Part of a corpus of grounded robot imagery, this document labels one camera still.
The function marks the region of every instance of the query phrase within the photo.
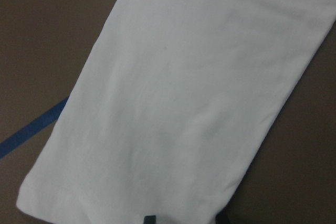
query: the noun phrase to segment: white t-shirt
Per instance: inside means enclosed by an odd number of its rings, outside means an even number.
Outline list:
[[[17,207],[55,224],[210,224],[336,0],[117,0]]]

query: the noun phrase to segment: blue tape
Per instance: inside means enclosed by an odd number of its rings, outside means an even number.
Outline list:
[[[0,159],[57,120],[67,101],[68,97],[0,143]]]

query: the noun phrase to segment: white cloth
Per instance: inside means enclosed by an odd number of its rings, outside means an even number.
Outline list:
[[[117,0],[17,207],[214,223],[335,15],[336,0]]]

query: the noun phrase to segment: brown surface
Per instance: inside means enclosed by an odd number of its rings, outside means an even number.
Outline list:
[[[64,99],[116,0],[0,0],[0,142]],[[278,116],[227,212],[232,224],[336,222],[336,28]],[[0,223],[52,125],[0,160]]]

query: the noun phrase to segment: blue line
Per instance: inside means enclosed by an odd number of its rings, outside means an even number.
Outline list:
[[[0,143],[0,159],[57,120],[67,100],[68,97]]]

